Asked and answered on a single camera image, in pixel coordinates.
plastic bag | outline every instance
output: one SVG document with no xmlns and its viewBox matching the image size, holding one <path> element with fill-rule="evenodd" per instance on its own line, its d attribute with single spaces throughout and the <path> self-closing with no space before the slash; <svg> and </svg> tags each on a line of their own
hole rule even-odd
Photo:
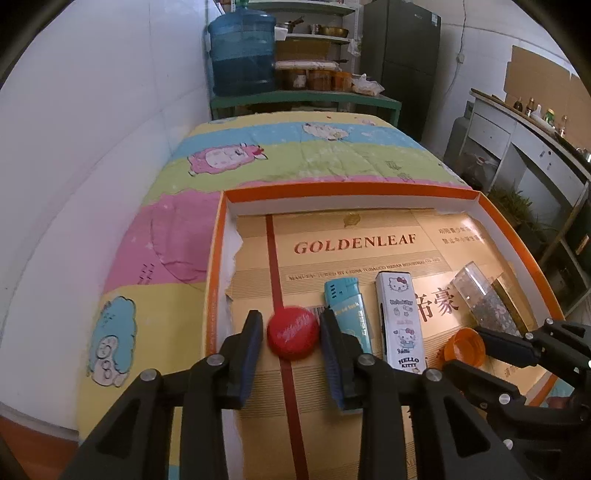
<svg viewBox="0 0 591 480">
<path fill-rule="evenodd" d="M 361 95 L 378 96 L 385 89 L 376 81 L 368 81 L 367 75 L 363 74 L 358 79 L 353 79 L 353 91 Z"/>
<path fill-rule="evenodd" d="M 359 51 L 359 42 L 357 40 L 355 40 L 354 38 L 351 38 L 351 40 L 349 41 L 349 46 L 347 47 L 347 51 L 353 57 L 360 57 L 361 52 Z"/>
</svg>

green shelf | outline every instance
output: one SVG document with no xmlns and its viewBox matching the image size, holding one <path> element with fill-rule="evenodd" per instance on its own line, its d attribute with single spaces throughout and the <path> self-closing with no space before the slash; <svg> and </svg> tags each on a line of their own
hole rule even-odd
<svg viewBox="0 0 591 480">
<path fill-rule="evenodd" d="M 274 90 L 273 92 L 257 93 L 255 95 L 218 97 L 213 96 L 209 102 L 214 119 L 223 118 L 219 109 L 234 108 L 243 105 L 257 105 L 259 103 L 281 102 L 334 102 L 355 103 L 357 105 L 369 105 L 392 110 L 390 124 L 398 125 L 398 117 L 402 104 L 384 95 L 375 97 L 349 92 L 318 92 L 316 90 Z"/>
<path fill-rule="evenodd" d="M 314 0 L 251 0 L 250 8 L 266 12 L 302 12 L 326 15 L 349 15 L 355 12 L 353 7 L 337 2 L 318 2 Z"/>
</svg>

electrical wire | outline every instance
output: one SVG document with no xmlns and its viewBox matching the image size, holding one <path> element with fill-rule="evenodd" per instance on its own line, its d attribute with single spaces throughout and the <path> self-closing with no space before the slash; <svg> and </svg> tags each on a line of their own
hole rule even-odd
<svg viewBox="0 0 591 480">
<path fill-rule="evenodd" d="M 447 98 L 447 95 L 449 95 L 449 92 L 452 91 L 453 85 L 456 83 L 457 74 L 460 71 L 461 62 L 459 62 L 457 58 L 462 53 L 462 51 L 464 50 L 464 33 L 466 32 L 466 0 L 462 0 L 462 5 L 464 7 L 464 23 L 462 25 L 462 37 L 460 38 L 460 51 L 456 55 L 456 71 L 453 74 L 452 82 L 449 84 L 449 87 L 447 87 L 447 90 L 443 94 L 443 97 L 441 98 L 441 100 L 439 101 L 439 104 L 437 105 L 437 108 L 433 110 L 434 112 L 436 112 L 437 110 L 439 110 L 439 108 L 441 106 L 443 106 L 443 104 L 445 103 L 445 100 Z"/>
</svg>

pink sheep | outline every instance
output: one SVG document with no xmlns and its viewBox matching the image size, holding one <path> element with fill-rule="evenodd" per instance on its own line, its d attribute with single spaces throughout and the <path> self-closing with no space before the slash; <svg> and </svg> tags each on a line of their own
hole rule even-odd
<svg viewBox="0 0 591 480">
<path fill-rule="evenodd" d="M 255 158 L 267 159 L 263 149 L 258 145 L 228 145 L 227 147 L 214 147 L 201 150 L 187 157 L 191 164 L 189 175 L 198 173 L 221 173 L 226 170 L 234 170 L 241 165 L 246 165 Z"/>
</svg>

barcode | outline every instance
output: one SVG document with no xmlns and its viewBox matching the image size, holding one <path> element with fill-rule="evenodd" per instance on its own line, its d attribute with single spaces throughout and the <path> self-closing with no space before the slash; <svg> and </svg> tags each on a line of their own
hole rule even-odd
<svg viewBox="0 0 591 480">
<path fill-rule="evenodd" d="M 325 308 L 326 307 L 322 305 L 320 307 L 306 307 L 306 310 L 308 310 L 308 312 L 312 312 L 316 318 L 316 321 L 320 322 L 320 314 L 325 310 Z"/>
</svg>

